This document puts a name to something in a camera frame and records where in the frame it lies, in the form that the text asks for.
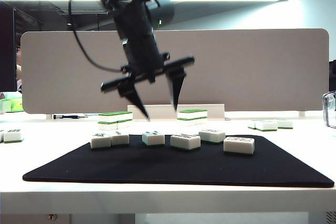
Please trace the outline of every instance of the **black pen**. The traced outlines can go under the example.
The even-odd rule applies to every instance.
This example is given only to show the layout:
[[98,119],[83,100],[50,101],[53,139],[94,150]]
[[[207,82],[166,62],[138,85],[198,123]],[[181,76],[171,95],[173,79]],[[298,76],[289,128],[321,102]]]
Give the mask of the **black pen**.
[[54,119],[63,119],[63,118],[79,119],[79,118],[87,118],[87,116],[80,116],[80,115],[54,115]]

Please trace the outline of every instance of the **white wall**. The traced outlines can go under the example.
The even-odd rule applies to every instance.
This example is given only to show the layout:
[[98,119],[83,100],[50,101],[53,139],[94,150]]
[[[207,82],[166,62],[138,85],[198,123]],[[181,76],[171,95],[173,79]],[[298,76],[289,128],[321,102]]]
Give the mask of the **white wall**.
[[236,9],[165,29],[324,28],[330,35],[330,59],[336,59],[336,0],[287,0]]

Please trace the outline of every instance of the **clear plastic container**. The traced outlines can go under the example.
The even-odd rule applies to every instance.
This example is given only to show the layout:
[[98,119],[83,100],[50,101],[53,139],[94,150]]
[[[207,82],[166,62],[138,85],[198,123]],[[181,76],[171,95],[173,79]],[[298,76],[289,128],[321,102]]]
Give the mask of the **clear plastic container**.
[[323,117],[327,127],[336,129],[336,91],[325,93],[322,96]]

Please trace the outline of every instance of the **white desk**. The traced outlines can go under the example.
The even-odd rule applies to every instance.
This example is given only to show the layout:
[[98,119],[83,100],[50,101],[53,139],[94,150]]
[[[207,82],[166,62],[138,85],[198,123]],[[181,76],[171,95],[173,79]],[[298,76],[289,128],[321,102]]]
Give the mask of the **white desk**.
[[[232,121],[181,128],[175,121],[133,122],[130,134],[157,129],[164,134],[197,133],[205,127],[231,134],[261,135],[336,181],[336,130],[324,126],[322,112],[275,113],[290,118],[293,130],[247,128],[251,112],[227,112]],[[0,115],[3,129],[21,128],[25,140],[0,144],[2,214],[128,214],[173,212],[335,211],[336,188],[277,188],[203,185],[81,184],[25,182],[22,175],[87,143],[97,118],[46,120],[24,112]]]

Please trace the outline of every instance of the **black mat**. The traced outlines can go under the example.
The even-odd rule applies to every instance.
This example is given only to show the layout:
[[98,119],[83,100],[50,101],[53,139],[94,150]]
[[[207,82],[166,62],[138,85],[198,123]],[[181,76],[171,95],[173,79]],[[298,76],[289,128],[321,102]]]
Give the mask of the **black mat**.
[[186,152],[146,147],[140,135],[129,146],[91,150],[90,144],[23,176],[26,181],[333,187],[334,182],[261,136],[253,156],[225,154],[223,144]]

